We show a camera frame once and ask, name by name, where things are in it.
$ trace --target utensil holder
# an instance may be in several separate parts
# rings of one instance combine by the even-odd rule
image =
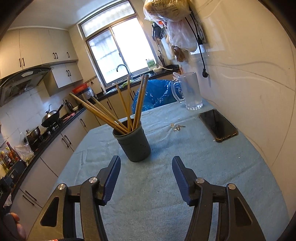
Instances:
[[[122,122],[122,124],[127,127],[127,120]],[[112,134],[117,139],[119,145],[130,161],[139,162],[150,155],[151,148],[141,122],[137,129],[128,134],[122,135],[116,130],[113,130]]]

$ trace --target power cord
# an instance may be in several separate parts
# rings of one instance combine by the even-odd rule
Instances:
[[[197,36],[196,36],[196,34],[195,34],[193,28],[191,27],[191,25],[190,25],[190,23],[189,23],[189,21],[187,20],[186,17],[185,17],[185,19],[186,19],[186,21],[187,21],[189,27],[191,28],[191,30],[192,30],[194,36],[195,36],[195,39],[196,39],[196,41],[197,41],[198,48],[199,48],[199,50],[200,50],[200,56],[201,56],[201,58],[202,58],[202,63],[203,63],[203,66],[204,66],[204,69],[203,69],[203,71],[202,71],[202,76],[203,76],[204,78],[207,78],[207,77],[209,76],[209,74],[208,74],[208,73],[206,72],[206,70],[205,70],[205,62],[204,62],[203,57],[202,57],[202,51],[201,51],[201,49],[200,49],[200,43],[199,43],[199,42],[202,42],[202,40],[201,40],[201,38],[200,38],[200,36],[199,36],[199,34],[198,34],[196,23],[195,23],[195,21],[194,21],[194,19],[193,19],[193,17],[192,17],[191,14],[190,14],[190,17],[192,18],[193,23],[194,23],[194,25],[195,25],[195,29],[196,29],[196,34],[197,34]]]

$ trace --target window frame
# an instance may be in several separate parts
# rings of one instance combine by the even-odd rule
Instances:
[[[131,14],[131,15],[128,15],[128,16],[123,17],[123,18],[121,18],[121,19],[118,19],[118,20],[116,20],[116,21],[114,21],[114,22],[112,22],[112,23],[110,23],[110,24],[104,26],[103,28],[98,29],[97,31],[95,31],[95,32],[92,33],[91,35],[85,37],[85,34],[84,34],[83,29],[82,29],[82,26],[81,26],[83,23],[85,23],[86,21],[88,21],[88,20],[90,20],[91,18],[95,17],[96,15],[98,15],[98,14],[100,14],[100,13],[106,11],[107,9],[112,8],[112,7],[114,7],[114,6],[116,6],[116,5],[120,4],[120,3],[127,2],[127,1],[129,2],[129,4],[131,5],[131,7],[133,8],[134,14]],[[159,64],[159,63],[158,63],[158,59],[157,59],[157,54],[156,54],[156,52],[155,52],[155,50],[154,50],[154,47],[153,47],[153,45],[152,45],[152,43],[151,43],[151,41],[150,41],[150,39],[149,39],[149,37],[148,37],[148,35],[147,35],[147,33],[146,33],[144,27],[143,27],[143,23],[142,23],[142,21],[140,20],[140,18],[139,18],[139,16],[138,16],[137,12],[136,12],[136,10],[135,10],[135,8],[133,7],[132,3],[131,3],[129,0],[116,1],[114,4],[110,4],[108,7],[101,9],[100,11],[96,12],[96,13],[93,14],[93,15],[90,15],[88,18],[86,18],[84,21],[82,21],[82,22],[79,23],[79,25],[78,25],[78,26],[79,26],[79,29],[80,29],[80,32],[82,33],[82,37],[84,38],[84,41],[86,42],[87,48],[88,48],[89,53],[90,53],[90,55],[91,55],[90,57],[92,58],[92,60],[93,60],[93,62],[94,62],[94,65],[95,65],[95,67],[96,67],[96,69],[97,69],[97,71],[98,71],[98,74],[99,74],[99,78],[100,78],[100,80],[102,81],[102,83],[104,84],[105,89],[108,89],[108,88],[110,88],[110,87],[113,87],[115,83],[118,83],[118,84],[119,84],[119,83],[123,83],[123,82],[125,82],[125,81],[127,80],[127,78],[128,78],[128,74],[125,75],[125,76],[122,76],[122,77],[120,77],[120,78],[118,78],[118,79],[116,79],[116,80],[113,80],[113,81],[110,82],[110,83],[106,83],[106,81],[105,81],[105,79],[104,79],[104,76],[103,76],[103,74],[102,74],[102,72],[101,72],[101,70],[100,70],[100,67],[99,67],[99,65],[98,65],[98,63],[97,63],[97,61],[96,61],[96,58],[95,58],[95,56],[94,56],[94,54],[93,54],[93,52],[92,52],[92,49],[91,49],[90,44],[89,44],[89,41],[92,40],[92,39],[94,39],[95,37],[97,37],[99,34],[102,34],[102,33],[104,33],[105,31],[108,31],[108,30],[109,30],[109,31],[111,32],[111,34],[112,34],[112,37],[113,37],[114,41],[115,41],[116,47],[117,47],[117,49],[118,49],[118,51],[119,51],[119,55],[120,55],[120,57],[121,57],[123,63],[127,66],[127,64],[126,64],[126,62],[125,62],[125,60],[124,60],[124,58],[123,58],[123,55],[122,55],[122,53],[121,53],[121,50],[120,50],[120,48],[119,48],[119,46],[118,46],[118,43],[117,43],[117,41],[116,41],[116,38],[115,38],[115,36],[114,36],[114,33],[113,33],[113,30],[112,30],[112,27],[114,27],[114,26],[116,26],[116,25],[118,25],[118,24],[120,24],[120,23],[123,23],[123,22],[125,22],[125,21],[128,21],[128,20],[130,20],[130,19],[133,19],[133,18],[137,18],[139,24],[141,25],[142,30],[143,30],[143,32],[144,32],[144,34],[145,34],[145,36],[146,36],[146,39],[147,39],[147,41],[148,41],[148,43],[149,43],[150,48],[151,48],[152,54],[153,54],[153,56],[154,56],[154,58],[155,58],[155,61],[156,61],[157,64]],[[139,74],[141,74],[141,73],[147,72],[147,71],[149,71],[149,68],[148,68],[148,67],[143,68],[143,69],[140,69],[140,70],[137,70],[137,71],[134,71],[134,72],[131,73],[131,75],[132,75],[132,76],[135,76],[135,75],[139,75]]]

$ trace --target silver appliance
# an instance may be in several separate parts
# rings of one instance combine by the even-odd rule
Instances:
[[[87,101],[92,96],[94,96],[94,91],[92,90],[91,87],[87,87],[83,91],[80,91],[79,93],[77,93],[76,96],[83,101]]]
[[[4,78],[0,86],[0,106],[35,88],[50,70],[51,68],[34,67]]]

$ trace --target faucet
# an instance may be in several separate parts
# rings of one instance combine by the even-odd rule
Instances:
[[[131,72],[129,71],[128,67],[127,67],[125,64],[120,64],[120,65],[118,65],[117,68],[116,68],[116,72],[118,72],[118,67],[119,67],[119,66],[124,66],[124,67],[126,68],[126,71],[127,71],[128,74],[129,74],[131,80],[133,80],[133,77],[132,77],[132,75],[131,75]]]

